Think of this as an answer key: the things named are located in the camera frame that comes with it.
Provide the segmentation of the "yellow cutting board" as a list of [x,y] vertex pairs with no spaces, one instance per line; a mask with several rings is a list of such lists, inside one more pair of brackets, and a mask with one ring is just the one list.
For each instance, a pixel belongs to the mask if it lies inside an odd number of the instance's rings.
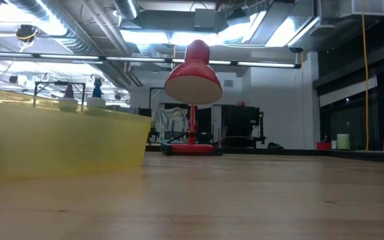
[[148,117],[0,90],[0,182],[142,164]]

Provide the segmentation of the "grey cloth cover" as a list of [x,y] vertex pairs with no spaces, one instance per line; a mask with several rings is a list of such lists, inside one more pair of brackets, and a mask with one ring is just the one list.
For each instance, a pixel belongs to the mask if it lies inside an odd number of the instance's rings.
[[158,108],[153,114],[153,126],[161,139],[171,138],[172,134],[188,130],[187,110],[179,107],[172,109]]

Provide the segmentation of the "red desk lamp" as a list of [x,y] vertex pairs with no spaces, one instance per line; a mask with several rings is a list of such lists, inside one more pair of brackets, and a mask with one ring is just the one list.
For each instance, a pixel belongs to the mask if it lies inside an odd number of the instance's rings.
[[186,143],[176,143],[180,139],[162,142],[164,155],[222,155],[223,152],[214,144],[197,142],[196,109],[199,105],[208,105],[218,101],[223,90],[215,71],[209,66],[210,48],[204,41],[194,40],[187,46],[184,62],[169,74],[164,90],[174,100],[190,106],[189,128],[183,135]]

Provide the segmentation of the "black cabinet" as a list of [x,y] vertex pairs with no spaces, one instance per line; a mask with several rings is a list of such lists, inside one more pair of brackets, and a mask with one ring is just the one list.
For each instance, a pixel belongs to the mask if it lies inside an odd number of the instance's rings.
[[264,113],[258,107],[213,105],[211,133],[222,148],[252,148],[264,144]]

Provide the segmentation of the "long linear ceiling light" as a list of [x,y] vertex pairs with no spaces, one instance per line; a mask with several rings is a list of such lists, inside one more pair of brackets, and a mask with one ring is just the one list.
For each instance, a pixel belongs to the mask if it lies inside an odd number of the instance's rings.
[[[25,61],[70,61],[73,63],[96,63],[107,62],[128,62],[128,63],[183,63],[184,59],[158,58],[158,57],[108,57],[94,55],[62,55],[62,54],[43,54],[43,53],[18,53],[0,52],[0,60],[20,59]],[[280,69],[300,69],[299,63],[276,63],[276,62],[253,62],[253,61],[224,61],[210,60],[210,65],[221,65],[230,67],[261,67],[261,68],[280,68]]]

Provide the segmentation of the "blue-capped ink bottle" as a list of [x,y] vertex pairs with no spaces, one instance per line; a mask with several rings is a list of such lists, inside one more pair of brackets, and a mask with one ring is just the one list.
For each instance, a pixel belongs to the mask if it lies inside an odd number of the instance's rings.
[[94,89],[92,92],[92,96],[87,98],[87,106],[88,107],[100,107],[105,108],[106,107],[106,100],[102,98],[102,91],[101,91],[101,78],[97,77],[94,80]]

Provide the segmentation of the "purple-capped ink bottle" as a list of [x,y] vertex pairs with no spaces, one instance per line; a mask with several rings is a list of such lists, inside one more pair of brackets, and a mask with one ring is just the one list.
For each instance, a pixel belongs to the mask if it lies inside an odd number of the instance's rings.
[[68,84],[64,96],[59,99],[59,108],[65,112],[76,112],[78,100],[74,98],[74,91],[72,84]]

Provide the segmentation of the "green white container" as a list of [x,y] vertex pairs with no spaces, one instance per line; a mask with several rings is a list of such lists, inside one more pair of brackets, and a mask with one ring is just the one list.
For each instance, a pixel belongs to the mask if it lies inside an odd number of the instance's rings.
[[351,142],[350,135],[346,133],[337,134],[337,149],[338,150],[350,150]]

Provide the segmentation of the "black metal frame stand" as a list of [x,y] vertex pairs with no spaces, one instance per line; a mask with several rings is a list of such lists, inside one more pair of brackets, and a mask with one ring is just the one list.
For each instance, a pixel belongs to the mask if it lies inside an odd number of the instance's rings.
[[83,104],[84,101],[85,101],[85,92],[86,92],[86,90],[85,90],[86,84],[85,83],[71,83],[71,82],[68,82],[68,81],[36,81],[35,82],[34,92],[33,92],[33,96],[34,97],[36,97],[41,92],[41,90],[38,90],[38,86],[40,84],[45,84],[46,86],[48,86],[49,84],[62,85],[62,86],[81,85],[82,86],[81,104]]

